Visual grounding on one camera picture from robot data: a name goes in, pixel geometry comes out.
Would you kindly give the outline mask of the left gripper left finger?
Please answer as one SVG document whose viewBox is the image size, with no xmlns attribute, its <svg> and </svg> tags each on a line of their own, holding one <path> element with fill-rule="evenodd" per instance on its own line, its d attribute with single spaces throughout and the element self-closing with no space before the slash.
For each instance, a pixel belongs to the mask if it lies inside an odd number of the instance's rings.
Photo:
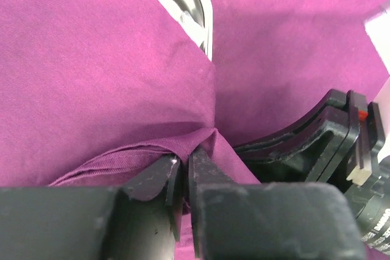
<svg viewBox="0 0 390 260">
<path fill-rule="evenodd" d="M 121 186 L 1 189 L 2 259 L 173 259 L 183 175 L 166 155 Z"/>
</svg>

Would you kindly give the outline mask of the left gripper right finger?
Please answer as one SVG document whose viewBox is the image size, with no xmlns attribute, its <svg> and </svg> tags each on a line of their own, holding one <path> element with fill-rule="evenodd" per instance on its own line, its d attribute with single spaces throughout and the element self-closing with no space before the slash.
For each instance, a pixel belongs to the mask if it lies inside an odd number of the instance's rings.
<svg viewBox="0 0 390 260">
<path fill-rule="evenodd" d="M 235 183 L 197 148 L 188 180 L 200 259 L 365 259 L 344 195 L 325 183 Z"/>
</svg>

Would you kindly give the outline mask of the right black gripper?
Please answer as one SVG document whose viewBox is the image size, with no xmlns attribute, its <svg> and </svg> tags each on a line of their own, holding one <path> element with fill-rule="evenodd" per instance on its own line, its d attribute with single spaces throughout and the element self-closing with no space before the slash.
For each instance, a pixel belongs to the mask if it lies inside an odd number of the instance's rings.
<svg viewBox="0 0 390 260">
<path fill-rule="evenodd" d="M 332 89 L 295 123 L 234 150 L 262 183 L 326 182 L 354 145 L 345 196 L 362 241 L 388 250 L 389 163 L 378 159 L 385 131 L 377 103 Z"/>
</svg>

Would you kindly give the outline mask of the purple cloth drape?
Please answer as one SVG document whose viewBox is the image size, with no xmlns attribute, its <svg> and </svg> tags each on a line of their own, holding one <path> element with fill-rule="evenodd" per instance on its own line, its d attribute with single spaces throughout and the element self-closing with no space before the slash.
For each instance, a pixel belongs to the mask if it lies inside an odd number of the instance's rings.
<svg viewBox="0 0 390 260">
<path fill-rule="evenodd" d="M 364 21 L 386 0 L 211 0 L 207 58 L 158 0 L 1 0 L 1 188 L 123 184 L 203 146 L 233 151 L 330 88 L 388 78 Z"/>
</svg>

